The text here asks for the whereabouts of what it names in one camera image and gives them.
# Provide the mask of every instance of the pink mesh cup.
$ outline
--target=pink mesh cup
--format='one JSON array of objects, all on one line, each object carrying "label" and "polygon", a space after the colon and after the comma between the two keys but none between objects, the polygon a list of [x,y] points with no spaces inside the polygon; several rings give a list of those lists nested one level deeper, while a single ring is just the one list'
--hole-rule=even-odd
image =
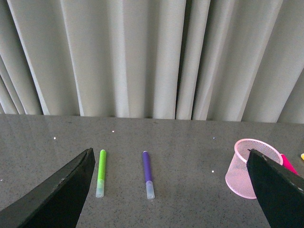
[{"label": "pink mesh cup", "polygon": [[259,140],[241,139],[234,145],[235,153],[225,176],[226,183],[237,195],[247,199],[256,199],[246,166],[250,154],[248,149],[260,151],[280,165],[283,164],[283,158],[275,148]]}]

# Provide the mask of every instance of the gray countertop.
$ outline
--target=gray countertop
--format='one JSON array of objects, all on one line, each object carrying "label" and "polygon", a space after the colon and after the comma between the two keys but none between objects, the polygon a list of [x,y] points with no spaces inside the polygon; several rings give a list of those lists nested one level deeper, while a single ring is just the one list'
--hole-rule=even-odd
[{"label": "gray countertop", "polygon": [[[237,196],[225,182],[234,144],[242,138],[274,146],[304,176],[301,124],[0,115],[0,129],[0,210],[94,149],[95,171],[78,228],[268,228],[258,201]],[[105,194],[98,199],[101,149],[107,163]],[[145,150],[153,200],[146,198]]]}]

